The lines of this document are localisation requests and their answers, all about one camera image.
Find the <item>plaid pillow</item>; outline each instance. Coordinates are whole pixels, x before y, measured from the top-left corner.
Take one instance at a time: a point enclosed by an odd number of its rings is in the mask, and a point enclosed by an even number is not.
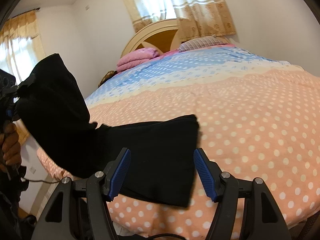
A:
[[[216,39],[214,36],[207,36],[203,38],[197,38],[193,39],[190,41],[186,41],[185,43],[182,43],[179,47],[179,52],[184,52],[188,50],[193,50],[193,49],[201,49],[209,46],[214,46],[214,45],[224,45],[228,44],[223,41],[220,41]]]

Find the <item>white wall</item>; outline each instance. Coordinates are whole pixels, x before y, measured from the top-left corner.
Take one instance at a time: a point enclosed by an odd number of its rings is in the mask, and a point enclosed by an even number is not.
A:
[[[116,69],[124,46],[134,36],[128,11],[122,0],[77,0],[73,9],[86,42],[94,48],[101,80]]]
[[[235,44],[320,76],[320,25],[303,0],[226,0]]]
[[[28,179],[42,179],[45,180],[48,173],[41,165],[36,151],[39,145],[36,143],[32,136],[29,136],[25,144],[21,147],[22,165],[27,167],[26,178]],[[27,213],[30,213],[31,207],[36,199],[36,196],[42,186],[42,183],[30,182],[29,188],[21,193],[21,200],[19,206]]]
[[[47,56],[60,54],[86,98],[97,89],[100,77],[92,48],[78,28],[71,5],[41,8],[36,14],[44,52]]]

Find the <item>cable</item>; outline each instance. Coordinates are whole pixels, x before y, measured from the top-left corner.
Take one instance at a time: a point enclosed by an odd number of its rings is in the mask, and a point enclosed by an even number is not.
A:
[[[27,178],[22,178],[22,179],[25,179],[25,180],[30,181],[30,182],[43,182],[43,183],[47,183],[47,184],[54,184],[54,183],[59,183],[60,182],[60,181],[49,182],[49,181],[45,181],[45,180],[42,180],[42,179],[39,179],[39,180],[33,180],[33,179],[27,179]]]
[[[158,238],[158,237],[163,237],[163,236],[171,236],[171,237],[179,238],[179,239],[182,239],[182,240],[186,240],[183,236],[179,236],[179,235],[176,235],[176,234],[158,234],[158,235],[154,235],[154,236],[149,236],[149,237],[146,238],[146,240],[152,240],[152,239],[155,239],[155,238]]]

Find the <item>curtain rod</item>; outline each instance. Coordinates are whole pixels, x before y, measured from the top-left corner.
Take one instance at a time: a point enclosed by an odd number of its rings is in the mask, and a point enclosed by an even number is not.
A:
[[[32,9],[32,10],[25,11],[25,12],[23,12],[23,13],[19,13],[19,14],[15,15],[15,16],[11,17],[11,18],[15,18],[15,17],[17,17],[17,16],[19,16],[19,15],[21,15],[21,14],[27,13],[27,12],[38,11],[38,10],[40,10],[40,7],[34,8],[34,9]]]

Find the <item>wall outlet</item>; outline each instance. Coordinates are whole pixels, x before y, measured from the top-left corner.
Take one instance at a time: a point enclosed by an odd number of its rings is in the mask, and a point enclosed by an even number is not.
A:
[[[31,172],[32,174],[35,174],[35,173],[36,173],[36,169],[35,169],[34,167],[31,167],[31,168],[30,168],[30,172]]]

